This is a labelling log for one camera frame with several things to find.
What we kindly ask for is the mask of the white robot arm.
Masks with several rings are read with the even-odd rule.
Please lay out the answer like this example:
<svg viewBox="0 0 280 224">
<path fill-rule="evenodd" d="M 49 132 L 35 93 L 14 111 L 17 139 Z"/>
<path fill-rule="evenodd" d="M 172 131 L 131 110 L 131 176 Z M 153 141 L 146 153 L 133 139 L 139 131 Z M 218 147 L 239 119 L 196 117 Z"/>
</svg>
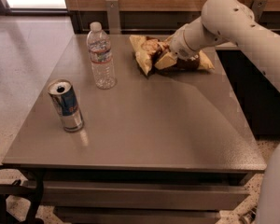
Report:
<svg viewBox="0 0 280 224">
<path fill-rule="evenodd" d="M 280 35 L 254 21 L 250 8 L 237 0 L 207 0 L 201 16 L 169 38 L 175 59 L 188 60 L 201 49 L 232 42 L 280 92 Z M 280 144 L 262 180 L 256 224 L 280 224 Z"/>
</svg>

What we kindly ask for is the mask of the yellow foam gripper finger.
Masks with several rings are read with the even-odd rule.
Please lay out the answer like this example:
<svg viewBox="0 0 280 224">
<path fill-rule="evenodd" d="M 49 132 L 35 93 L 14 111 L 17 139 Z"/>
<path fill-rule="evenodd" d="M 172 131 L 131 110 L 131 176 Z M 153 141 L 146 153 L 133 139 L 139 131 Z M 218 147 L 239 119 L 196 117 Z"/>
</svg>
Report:
<svg viewBox="0 0 280 224">
<path fill-rule="evenodd" d="M 177 62 L 177 57 L 172 52 L 166 52 L 163 56 L 161 56 L 154 66 L 159 69 L 165 69 L 175 65 Z"/>
</svg>

